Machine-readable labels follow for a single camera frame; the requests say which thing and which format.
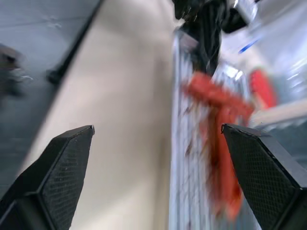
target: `wire rack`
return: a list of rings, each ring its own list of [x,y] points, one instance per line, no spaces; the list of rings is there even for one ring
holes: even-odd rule
[[[208,155],[197,129],[207,109],[193,106],[180,91],[181,83],[193,74],[190,51],[196,45],[186,33],[175,31],[169,230],[260,230],[246,200],[239,217],[231,223],[223,216],[216,218],[209,203]],[[218,66],[213,80],[249,99],[244,74],[227,63]]]

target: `gray floor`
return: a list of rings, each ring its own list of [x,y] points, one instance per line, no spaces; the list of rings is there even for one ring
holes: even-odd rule
[[[22,54],[33,80],[19,84],[22,97],[7,96],[0,108],[0,197],[12,183],[53,101],[57,87],[46,70],[64,56],[98,0],[4,0],[0,43]]]

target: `white surface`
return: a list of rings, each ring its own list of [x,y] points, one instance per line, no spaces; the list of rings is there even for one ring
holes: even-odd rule
[[[72,230],[167,228],[172,15],[165,0],[105,1],[24,164],[95,126]]]

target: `red object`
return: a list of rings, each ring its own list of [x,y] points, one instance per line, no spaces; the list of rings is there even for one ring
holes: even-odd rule
[[[276,95],[265,73],[259,69],[255,70],[251,73],[250,79],[251,90],[262,104],[262,107],[264,109],[276,107]]]
[[[234,220],[240,212],[243,196],[221,127],[223,123],[235,123],[239,115],[248,121],[254,108],[212,83],[210,77],[201,72],[196,72],[183,90],[197,102],[211,107],[208,120],[200,123],[200,133],[204,144],[209,142],[212,198],[217,213],[225,208],[228,218]]]

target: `black object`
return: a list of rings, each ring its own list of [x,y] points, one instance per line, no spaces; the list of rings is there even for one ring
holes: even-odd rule
[[[229,124],[222,132],[262,230],[307,229],[307,171],[265,132]]]
[[[82,191],[93,126],[53,138],[0,202],[0,230],[68,230]]]

